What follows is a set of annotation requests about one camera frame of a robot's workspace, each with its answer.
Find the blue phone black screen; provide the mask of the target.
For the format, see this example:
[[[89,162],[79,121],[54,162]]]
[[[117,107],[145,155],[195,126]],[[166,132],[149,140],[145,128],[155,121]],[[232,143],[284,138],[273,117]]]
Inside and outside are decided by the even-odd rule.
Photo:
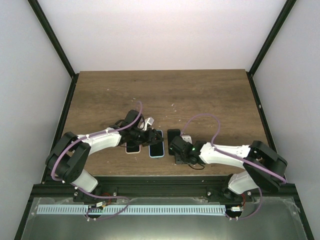
[[[149,146],[148,150],[151,158],[162,158],[165,155],[163,132],[161,130],[157,131],[159,132],[161,139],[159,143]]]

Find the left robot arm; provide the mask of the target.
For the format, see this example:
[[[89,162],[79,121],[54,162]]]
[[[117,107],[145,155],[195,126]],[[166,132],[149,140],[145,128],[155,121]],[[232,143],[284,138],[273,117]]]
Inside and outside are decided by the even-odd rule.
[[[89,201],[97,202],[102,196],[102,189],[98,180],[85,170],[88,157],[128,143],[141,147],[163,143],[160,131],[152,128],[153,122],[152,117],[144,118],[140,111],[132,109],[124,119],[104,130],[80,135],[66,132],[45,162],[51,170],[51,178],[83,190]]]

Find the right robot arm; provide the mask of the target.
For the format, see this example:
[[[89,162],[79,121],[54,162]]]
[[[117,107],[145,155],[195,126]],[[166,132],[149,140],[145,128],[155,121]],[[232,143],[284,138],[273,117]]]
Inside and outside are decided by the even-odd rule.
[[[205,141],[191,143],[176,136],[168,144],[175,156],[188,165],[226,165],[243,171],[232,174],[222,188],[223,198],[229,202],[253,189],[270,193],[279,191],[287,183],[285,171],[288,162],[261,141],[250,145],[228,146]]]

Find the light blue phone case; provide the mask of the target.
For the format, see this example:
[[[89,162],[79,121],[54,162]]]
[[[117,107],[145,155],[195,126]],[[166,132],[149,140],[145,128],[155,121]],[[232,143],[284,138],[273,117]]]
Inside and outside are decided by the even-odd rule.
[[[162,158],[165,156],[164,136],[161,130],[155,131],[155,136],[148,146],[148,153],[150,158]]]

